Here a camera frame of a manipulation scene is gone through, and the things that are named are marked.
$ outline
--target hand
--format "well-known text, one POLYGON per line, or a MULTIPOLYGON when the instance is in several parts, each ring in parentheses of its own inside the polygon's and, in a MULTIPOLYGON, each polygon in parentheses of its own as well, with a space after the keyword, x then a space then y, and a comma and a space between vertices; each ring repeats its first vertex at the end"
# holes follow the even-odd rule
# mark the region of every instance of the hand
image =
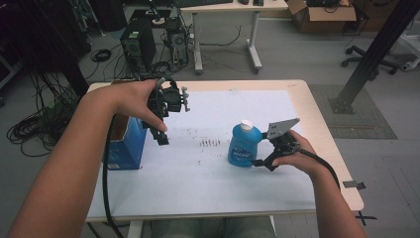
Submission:
MULTIPOLYGON (((312 148, 311 144, 306 138, 302 137, 301 135, 299 135, 297 132, 293 130, 290 130, 289 133, 300 144, 301 149, 306 150, 316 155, 314 149, 312 148)), ((296 152, 291 156, 277 158, 272 162, 272 165, 273 166, 282 166, 282 165, 295 166, 297 169, 307 173, 311 177, 313 177, 317 172, 325 170, 325 168, 321 164, 319 164, 317 161, 299 152, 296 152)))
POLYGON ((148 122, 160 131, 166 131, 164 123, 148 108, 148 98, 157 85, 157 81, 134 81, 112 84, 86 94, 103 93, 97 98, 102 98, 103 103, 113 105, 115 113, 134 116, 148 122))

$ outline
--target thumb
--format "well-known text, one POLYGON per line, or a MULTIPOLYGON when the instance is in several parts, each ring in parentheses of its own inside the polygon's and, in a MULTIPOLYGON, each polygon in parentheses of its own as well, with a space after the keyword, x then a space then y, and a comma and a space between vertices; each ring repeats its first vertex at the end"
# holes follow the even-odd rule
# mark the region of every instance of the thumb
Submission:
POLYGON ((293 166, 293 158, 290 156, 287 157, 280 157, 272 161, 272 166, 293 166))

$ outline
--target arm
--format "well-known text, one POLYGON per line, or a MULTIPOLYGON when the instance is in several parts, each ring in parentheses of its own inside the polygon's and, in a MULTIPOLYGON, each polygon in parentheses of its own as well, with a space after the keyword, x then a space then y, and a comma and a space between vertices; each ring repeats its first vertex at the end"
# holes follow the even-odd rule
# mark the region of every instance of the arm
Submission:
MULTIPOLYGON (((302 149, 315 154, 309 142, 294 131, 290 134, 302 149)), ((320 237, 367 237, 344 200, 330 172, 315 160, 296 153, 278 158, 274 166, 291 165, 307 173, 312 180, 320 237)))
POLYGON ((32 185, 9 237, 78 237, 98 178, 106 134, 115 113, 136 116, 162 131, 147 107, 154 80, 87 93, 32 185))

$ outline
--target blue bottle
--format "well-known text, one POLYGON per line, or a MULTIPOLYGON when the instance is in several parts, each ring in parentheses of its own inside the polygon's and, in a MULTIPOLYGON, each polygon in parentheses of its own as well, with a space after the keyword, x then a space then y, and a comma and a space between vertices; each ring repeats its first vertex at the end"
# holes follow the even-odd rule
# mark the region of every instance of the blue bottle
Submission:
POLYGON ((249 120, 242 120, 233 130, 228 160, 237 167, 251 167, 257 158, 258 144, 263 139, 261 131, 249 120))

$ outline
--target office chair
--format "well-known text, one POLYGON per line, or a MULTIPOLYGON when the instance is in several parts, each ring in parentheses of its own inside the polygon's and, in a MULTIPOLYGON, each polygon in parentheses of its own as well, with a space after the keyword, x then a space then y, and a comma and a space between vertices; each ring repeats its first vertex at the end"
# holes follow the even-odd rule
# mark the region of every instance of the office chair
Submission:
MULTIPOLYGON (((353 58, 344 59, 342 61, 342 63, 341 63, 341 66, 346 67, 346 66, 349 65, 349 62, 351 62, 351 61, 361 61, 362 58, 363 58, 363 56, 366 53, 364 50, 362 50, 362 49, 360 49, 360 48, 358 48, 356 46, 351 46, 350 48, 347 48, 346 49, 346 55, 350 55, 352 52, 356 52, 357 54, 359 54, 361 56, 360 57, 353 57, 353 58)), ((398 71, 398 69, 400 68, 400 65, 399 64, 397 64, 395 62, 391 62, 391 61, 385 60, 385 59, 381 60, 379 64, 380 65, 391 67, 391 70, 389 71, 390 74, 395 74, 398 71)), ((372 75, 371 75, 370 80, 374 80, 377 77, 378 74, 379 74, 379 70, 376 67, 374 69, 372 75)))

